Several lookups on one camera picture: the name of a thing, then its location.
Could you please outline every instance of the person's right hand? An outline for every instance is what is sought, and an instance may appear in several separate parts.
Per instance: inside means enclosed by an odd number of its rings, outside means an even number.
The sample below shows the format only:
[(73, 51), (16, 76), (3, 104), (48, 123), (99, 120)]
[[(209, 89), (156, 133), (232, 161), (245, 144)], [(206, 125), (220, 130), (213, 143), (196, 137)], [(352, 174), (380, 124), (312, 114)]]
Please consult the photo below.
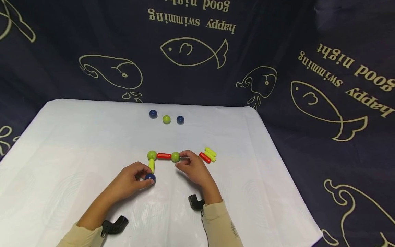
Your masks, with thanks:
[(203, 160), (194, 152), (182, 151), (180, 157), (187, 159), (181, 159), (175, 164), (175, 167), (184, 172), (192, 182), (203, 186), (214, 181)]
[(192, 182), (201, 186), (205, 204), (209, 205), (222, 202), (217, 184), (203, 163), (203, 160), (190, 150), (182, 151), (180, 157), (188, 158), (182, 159), (175, 166), (178, 170), (184, 172)]

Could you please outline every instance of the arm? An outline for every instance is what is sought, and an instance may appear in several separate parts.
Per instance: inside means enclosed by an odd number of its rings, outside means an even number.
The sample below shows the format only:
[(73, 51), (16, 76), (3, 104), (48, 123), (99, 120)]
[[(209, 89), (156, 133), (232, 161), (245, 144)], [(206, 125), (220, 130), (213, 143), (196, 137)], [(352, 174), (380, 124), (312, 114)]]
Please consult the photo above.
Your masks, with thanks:
[(102, 223), (108, 211), (115, 203), (131, 196), (137, 190), (153, 184), (152, 179), (139, 181), (140, 178), (144, 179), (148, 173), (152, 173), (151, 169), (140, 162), (123, 168), (63, 237), (58, 247), (100, 247), (104, 240), (101, 237)]
[(205, 205), (203, 206), (203, 226), (210, 247), (243, 247), (237, 230), (230, 219), (220, 191), (203, 161), (187, 150), (181, 157), (189, 157), (176, 164), (176, 167), (201, 186)]

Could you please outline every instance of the white table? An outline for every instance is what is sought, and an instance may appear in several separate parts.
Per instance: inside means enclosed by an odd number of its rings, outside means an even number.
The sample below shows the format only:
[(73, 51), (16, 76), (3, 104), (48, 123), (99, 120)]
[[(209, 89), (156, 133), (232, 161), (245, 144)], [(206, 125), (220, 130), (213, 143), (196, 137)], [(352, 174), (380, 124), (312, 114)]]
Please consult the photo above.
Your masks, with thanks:
[[(322, 237), (252, 108), (54, 100), (0, 163), (0, 246), (55, 246), (123, 167), (147, 164), (150, 150), (206, 146), (218, 154), (207, 167), (245, 247), (307, 247)], [(155, 186), (109, 214), (130, 222), (104, 246), (207, 246), (188, 202), (197, 188), (169, 160), (156, 161), (155, 175)]]

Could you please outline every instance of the hand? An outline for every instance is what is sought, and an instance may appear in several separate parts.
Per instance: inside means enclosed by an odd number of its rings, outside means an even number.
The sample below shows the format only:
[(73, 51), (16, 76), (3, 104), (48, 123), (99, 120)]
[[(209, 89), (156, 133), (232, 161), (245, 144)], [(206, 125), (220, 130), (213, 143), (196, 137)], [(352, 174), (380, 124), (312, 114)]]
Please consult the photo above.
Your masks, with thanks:
[(149, 173), (152, 173), (152, 171), (148, 166), (141, 162), (135, 162), (123, 168), (103, 191), (103, 194), (110, 198), (114, 203), (125, 199), (136, 191), (146, 188), (154, 183), (154, 180), (152, 179), (140, 181), (140, 178), (144, 179)]
[(182, 151), (183, 159), (175, 164), (178, 170), (184, 172), (188, 178), (202, 187), (203, 198), (206, 205), (222, 202), (220, 191), (212, 178), (203, 160), (190, 150)]
[(214, 181), (203, 160), (194, 152), (190, 150), (182, 151), (180, 157), (188, 157), (188, 159), (182, 159), (175, 164), (175, 167), (184, 172), (192, 182), (203, 186)]

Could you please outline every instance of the blue ball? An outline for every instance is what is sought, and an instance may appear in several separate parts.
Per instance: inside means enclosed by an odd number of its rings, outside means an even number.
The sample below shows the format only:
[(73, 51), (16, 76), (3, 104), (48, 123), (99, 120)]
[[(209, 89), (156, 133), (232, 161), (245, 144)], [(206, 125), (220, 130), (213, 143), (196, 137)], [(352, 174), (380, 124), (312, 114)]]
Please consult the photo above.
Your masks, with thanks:
[(158, 116), (158, 113), (157, 113), (155, 110), (151, 110), (151, 111), (149, 112), (149, 116), (150, 116), (151, 118), (156, 118), (156, 117)]
[(184, 117), (183, 116), (178, 116), (177, 117), (177, 123), (178, 124), (183, 124), (184, 123)]
[(154, 182), (156, 182), (156, 177), (155, 177), (155, 175), (152, 174), (152, 173), (147, 174), (147, 175), (145, 176), (145, 179), (144, 179), (144, 180), (147, 180), (147, 179), (152, 179), (152, 180), (154, 180)]

